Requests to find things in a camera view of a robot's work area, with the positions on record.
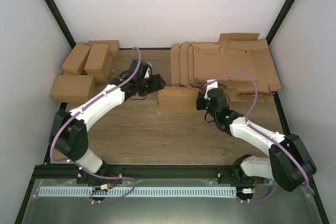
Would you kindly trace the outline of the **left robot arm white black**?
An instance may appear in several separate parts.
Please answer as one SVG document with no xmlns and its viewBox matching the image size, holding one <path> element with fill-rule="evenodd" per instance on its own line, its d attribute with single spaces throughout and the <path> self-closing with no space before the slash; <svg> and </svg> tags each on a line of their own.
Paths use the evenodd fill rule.
<svg viewBox="0 0 336 224">
<path fill-rule="evenodd" d="M 165 85 L 160 74 L 152 73 L 150 63 L 133 60 L 128 70 L 112 79 L 88 102 L 69 112 L 60 110 L 55 114 L 49 138 L 50 159 L 54 159 L 54 150 L 57 150 L 84 169 L 95 184 L 102 184 L 107 178 L 107 164 L 90 149 L 89 130 L 110 110 L 131 97 L 146 97 Z"/>
</svg>

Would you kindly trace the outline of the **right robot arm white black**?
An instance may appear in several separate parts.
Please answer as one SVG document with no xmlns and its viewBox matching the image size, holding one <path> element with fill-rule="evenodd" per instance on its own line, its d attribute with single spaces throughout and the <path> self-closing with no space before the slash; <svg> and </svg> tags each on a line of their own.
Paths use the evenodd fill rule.
<svg viewBox="0 0 336 224">
<path fill-rule="evenodd" d="M 274 180 L 282 189 L 293 191 L 299 186 L 307 185 L 317 172 L 316 165 L 299 136 L 272 132 L 249 121 L 230 109 L 222 89 L 200 91 L 196 108 L 210 115 L 220 131 L 246 141 L 267 155 L 266 158 L 245 155 L 237 160 L 233 177 L 238 183 L 244 184 L 256 176 Z"/>
</svg>

